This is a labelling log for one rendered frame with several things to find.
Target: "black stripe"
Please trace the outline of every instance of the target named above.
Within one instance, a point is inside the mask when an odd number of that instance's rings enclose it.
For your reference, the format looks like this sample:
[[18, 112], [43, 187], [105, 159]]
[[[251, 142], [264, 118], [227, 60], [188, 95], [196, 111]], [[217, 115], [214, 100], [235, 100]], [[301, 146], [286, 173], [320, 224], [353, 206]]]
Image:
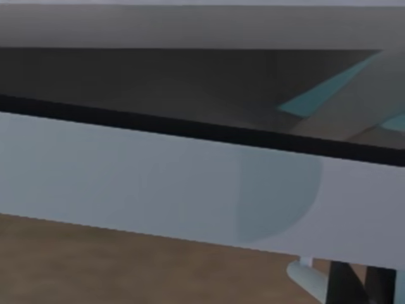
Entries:
[[397, 167], [405, 166], [405, 152], [399, 149], [327, 141], [324, 139], [211, 125], [208, 123], [190, 122], [138, 113], [104, 110], [3, 95], [0, 95], [0, 111]]

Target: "black trim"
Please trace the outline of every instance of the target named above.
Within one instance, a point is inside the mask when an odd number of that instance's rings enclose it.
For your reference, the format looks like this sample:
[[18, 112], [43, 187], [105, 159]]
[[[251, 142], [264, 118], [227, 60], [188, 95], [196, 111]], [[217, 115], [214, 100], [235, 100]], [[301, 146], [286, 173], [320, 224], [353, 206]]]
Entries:
[[310, 137], [226, 127], [174, 118], [104, 110], [100, 108], [88, 108], [72, 104], [53, 103], [3, 95], [0, 95], [0, 111], [84, 124], [218, 141], [221, 143], [240, 144], [243, 146], [405, 167], [405, 152], [399, 149], [327, 141]]

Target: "white cylinder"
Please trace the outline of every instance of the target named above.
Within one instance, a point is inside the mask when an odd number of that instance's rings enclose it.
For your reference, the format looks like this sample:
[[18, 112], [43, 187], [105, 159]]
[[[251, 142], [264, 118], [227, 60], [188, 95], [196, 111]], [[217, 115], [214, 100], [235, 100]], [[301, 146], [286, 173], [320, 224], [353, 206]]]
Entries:
[[287, 267], [287, 274], [320, 303], [325, 304], [328, 289], [328, 277], [314, 268], [292, 262]]

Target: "brown ground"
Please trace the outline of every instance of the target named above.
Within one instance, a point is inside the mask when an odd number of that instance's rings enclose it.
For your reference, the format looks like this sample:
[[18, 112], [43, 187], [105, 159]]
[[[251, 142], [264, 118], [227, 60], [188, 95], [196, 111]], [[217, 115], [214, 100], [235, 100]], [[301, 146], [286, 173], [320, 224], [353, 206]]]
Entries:
[[316, 303], [294, 256], [5, 215], [0, 230], [1, 303]]

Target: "dirt ground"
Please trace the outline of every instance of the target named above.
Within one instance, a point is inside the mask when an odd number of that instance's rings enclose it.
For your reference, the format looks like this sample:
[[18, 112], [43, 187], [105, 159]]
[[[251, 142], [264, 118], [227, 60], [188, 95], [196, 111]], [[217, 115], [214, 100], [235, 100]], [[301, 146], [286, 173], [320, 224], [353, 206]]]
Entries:
[[294, 256], [7, 215], [0, 230], [1, 303], [316, 303]]

